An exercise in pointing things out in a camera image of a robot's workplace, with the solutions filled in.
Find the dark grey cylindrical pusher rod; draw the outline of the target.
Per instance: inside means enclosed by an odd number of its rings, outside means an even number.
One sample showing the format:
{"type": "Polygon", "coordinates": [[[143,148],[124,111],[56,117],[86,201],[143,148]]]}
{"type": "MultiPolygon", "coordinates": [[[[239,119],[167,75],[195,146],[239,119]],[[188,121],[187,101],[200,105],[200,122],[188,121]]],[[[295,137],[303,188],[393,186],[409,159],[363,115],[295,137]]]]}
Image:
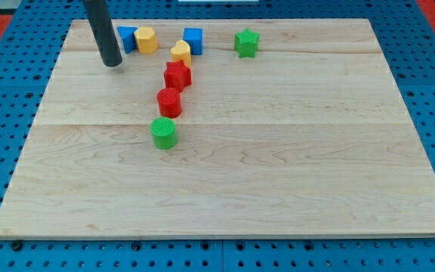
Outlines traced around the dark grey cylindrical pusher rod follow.
{"type": "Polygon", "coordinates": [[[122,55],[106,0],[83,0],[82,3],[103,64],[118,66],[122,63],[122,55]]]}

